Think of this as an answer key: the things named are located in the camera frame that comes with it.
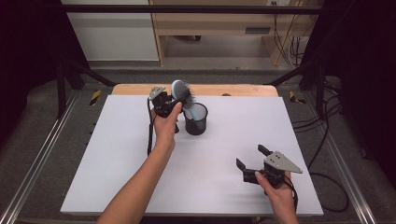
brush handle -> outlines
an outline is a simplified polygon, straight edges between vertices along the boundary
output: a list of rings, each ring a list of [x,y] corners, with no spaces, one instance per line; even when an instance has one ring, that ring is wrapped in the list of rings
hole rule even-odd
[[[203,122],[197,122],[198,120],[201,120],[201,116],[199,115],[199,113],[194,109],[194,106],[191,107],[190,109],[188,109],[188,111],[190,112],[192,119],[195,120],[195,124],[197,126],[198,129],[202,130],[205,125]]]

finger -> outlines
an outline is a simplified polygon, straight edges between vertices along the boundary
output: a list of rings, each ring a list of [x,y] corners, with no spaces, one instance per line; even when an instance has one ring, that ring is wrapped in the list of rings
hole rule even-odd
[[[291,181],[291,172],[285,171],[285,176],[287,177],[287,178],[285,178],[285,180],[288,181],[288,183],[289,183],[289,181]]]
[[[175,107],[173,108],[171,114],[169,115],[169,119],[172,120],[174,123],[177,121],[177,116],[180,114],[181,111],[181,102],[178,102]]]
[[[254,175],[257,178],[257,181],[259,184],[262,186],[262,188],[265,190],[265,192],[268,194],[268,196],[274,194],[274,188],[271,186],[271,184],[268,182],[267,178],[265,178],[262,174],[260,174],[258,171],[254,173]]]
[[[157,115],[157,114],[155,113],[155,111],[154,111],[154,108],[151,109],[150,113],[151,113],[151,116],[152,116],[153,118]]]

white surface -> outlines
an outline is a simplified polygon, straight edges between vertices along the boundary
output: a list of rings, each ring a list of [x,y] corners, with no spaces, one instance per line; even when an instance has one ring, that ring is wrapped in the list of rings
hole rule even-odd
[[[148,5],[148,0],[62,0],[63,4]],[[67,13],[88,61],[158,61],[149,13]]]
[[[61,212],[99,215],[147,157],[147,96],[110,95]],[[196,96],[208,109],[207,129],[189,135],[182,114],[177,145],[148,205],[148,216],[273,214],[260,186],[243,182],[236,158],[261,169],[258,144],[280,151],[303,169],[291,179],[300,216],[322,215],[282,98]]]

white wall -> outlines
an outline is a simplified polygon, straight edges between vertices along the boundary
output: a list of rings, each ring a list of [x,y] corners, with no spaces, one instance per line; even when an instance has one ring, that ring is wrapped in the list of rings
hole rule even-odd
[[[148,0],[62,0],[63,4],[148,5]],[[150,14],[68,13],[88,61],[158,61]]]

wrist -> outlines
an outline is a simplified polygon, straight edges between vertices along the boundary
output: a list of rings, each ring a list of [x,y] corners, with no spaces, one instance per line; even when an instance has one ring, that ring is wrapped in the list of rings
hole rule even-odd
[[[175,148],[175,139],[157,139],[154,147],[161,151],[172,152]]]

